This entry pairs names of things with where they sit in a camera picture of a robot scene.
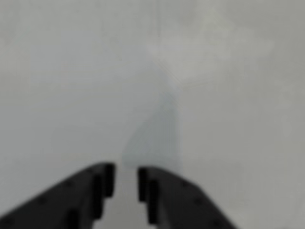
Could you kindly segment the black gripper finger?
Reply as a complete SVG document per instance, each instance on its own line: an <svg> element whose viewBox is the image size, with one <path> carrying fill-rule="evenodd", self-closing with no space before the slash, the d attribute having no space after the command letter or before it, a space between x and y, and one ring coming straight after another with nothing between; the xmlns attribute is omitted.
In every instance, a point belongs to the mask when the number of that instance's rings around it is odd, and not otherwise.
<svg viewBox="0 0 305 229"><path fill-rule="evenodd" d="M196 184L157 167L137 170L139 201L157 229L235 229L236 226Z"/></svg>
<svg viewBox="0 0 305 229"><path fill-rule="evenodd" d="M13 208L0 218L2 229L91 229L113 196L116 167L88 166Z"/></svg>

